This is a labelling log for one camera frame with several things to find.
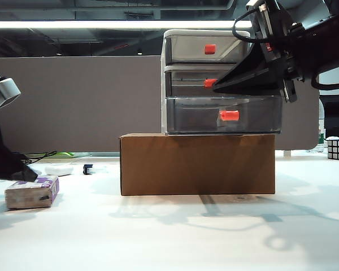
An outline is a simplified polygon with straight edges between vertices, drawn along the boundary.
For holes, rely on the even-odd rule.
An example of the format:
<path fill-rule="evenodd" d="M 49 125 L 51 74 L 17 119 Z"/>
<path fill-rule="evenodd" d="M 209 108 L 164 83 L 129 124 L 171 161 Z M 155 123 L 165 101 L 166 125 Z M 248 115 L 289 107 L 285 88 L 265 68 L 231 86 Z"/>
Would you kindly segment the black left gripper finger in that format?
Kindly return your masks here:
<path fill-rule="evenodd" d="M 36 172 L 4 145 L 0 129 L 0 180 L 34 182 L 37 177 Z"/>

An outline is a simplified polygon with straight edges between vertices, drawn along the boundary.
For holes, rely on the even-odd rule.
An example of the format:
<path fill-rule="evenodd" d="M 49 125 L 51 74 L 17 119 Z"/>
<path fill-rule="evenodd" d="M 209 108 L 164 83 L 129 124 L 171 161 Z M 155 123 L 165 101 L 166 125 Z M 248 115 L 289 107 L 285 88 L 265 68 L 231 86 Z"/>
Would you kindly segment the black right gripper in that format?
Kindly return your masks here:
<path fill-rule="evenodd" d="M 245 58 L 214 83 L 216 93 L 249 96 L 279 96 L 286 102 L 297 100 L 289 50 L 285 38 L 292 26 L 290 14 L 277 1 L 258 1 L 254 5 L 259 27 L 256 31 L 263 42 L 252 45 Z"/>

